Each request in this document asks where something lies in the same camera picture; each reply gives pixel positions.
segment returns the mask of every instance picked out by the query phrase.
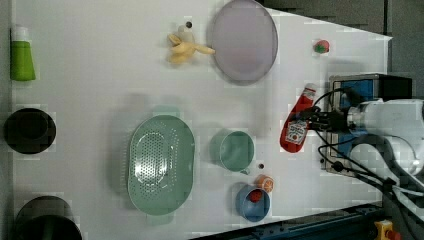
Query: colander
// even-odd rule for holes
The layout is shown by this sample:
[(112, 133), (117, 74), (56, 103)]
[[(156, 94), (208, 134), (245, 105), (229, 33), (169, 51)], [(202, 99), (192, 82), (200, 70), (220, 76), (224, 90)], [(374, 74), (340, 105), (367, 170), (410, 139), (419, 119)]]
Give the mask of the colander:
[(128, 192), (150, 215), (175, 211), (193, 186), (194, 137), (179, 118), (155, 116), (141, 124), (130, 144)]

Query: table surface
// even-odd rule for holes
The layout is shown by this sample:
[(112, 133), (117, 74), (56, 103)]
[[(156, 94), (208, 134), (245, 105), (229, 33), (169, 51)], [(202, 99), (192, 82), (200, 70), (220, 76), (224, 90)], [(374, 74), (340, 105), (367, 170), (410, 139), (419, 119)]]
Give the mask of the table surface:
[[(279, 135), (306, 83), (319, 85), (321, 95), (331, 75), (386, 73), (389, 38), (268, 10), (279, 52), (255, 84), (232, 84), (211, 56), (169, 64), (167, 34), (190, 20), (197, 42), (210, 44), (212, 20), (225, 2), (13, 1), (12, 21), (31, 31), (38, 78), (13, 83), (13, 110), (38, 107), (57, 125), (47, 151), (13, 153), (15, 213), (34, 197), (55, 195), (70, 203), (86, 240), (185, 239), (381, 199), (368, 185), (321, 170), (314, 133), (297, 154), (280, 148)], [(313, 53), (317, 39), (330, 42), (330, 53)], [(175, 212), (152, 217), (129, 199), (127, 149), (157, 106), (180, 110), (196, 151), (189, 198)], [(253, 136), (249, 176), (211, 161), (208, 144), (222, 128)], [(275, 180), (272, 208), (250, 223), (236, 213), (234, 198), (260, 173)]]

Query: black pot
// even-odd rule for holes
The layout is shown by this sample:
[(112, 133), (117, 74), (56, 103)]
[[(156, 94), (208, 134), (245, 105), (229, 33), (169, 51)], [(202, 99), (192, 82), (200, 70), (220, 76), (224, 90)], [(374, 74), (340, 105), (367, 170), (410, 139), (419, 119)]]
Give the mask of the black pot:
[(71, 208), (63, 199), (43, 196), (29, 201), (19, 211), (14, 240), (82, 240)]
[(56, 125), (45, 112), (24, 108), (13, 113), (5, 122), (4, 138), (15, 151), (36, 154), (52, 145), (56, 137)]

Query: teal cup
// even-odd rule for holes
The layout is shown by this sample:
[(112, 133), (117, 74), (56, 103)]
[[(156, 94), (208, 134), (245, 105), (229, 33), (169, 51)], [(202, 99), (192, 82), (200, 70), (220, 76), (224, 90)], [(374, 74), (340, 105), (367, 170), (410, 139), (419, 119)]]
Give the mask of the teal cup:
[(255, 147), (252, 138), (242, 131), (223, 129), (211, 141), (211, 157), (216, 163), (232, 172), (249, 174)]

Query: ketchup bottle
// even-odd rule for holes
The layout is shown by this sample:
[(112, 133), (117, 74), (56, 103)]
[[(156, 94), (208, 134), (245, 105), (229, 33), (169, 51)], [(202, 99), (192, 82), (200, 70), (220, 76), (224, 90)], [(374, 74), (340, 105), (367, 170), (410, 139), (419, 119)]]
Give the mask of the ketchup bottle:
[(305, 142), (308, 133), (308, 122), (304, 120), (292, 120), (296, 113), (312, 107), (317, 86), (313, 83), (306, 84), (305, 89), (291, 110), (280, 136), (280, 146), (291, 153), (299, 152)]

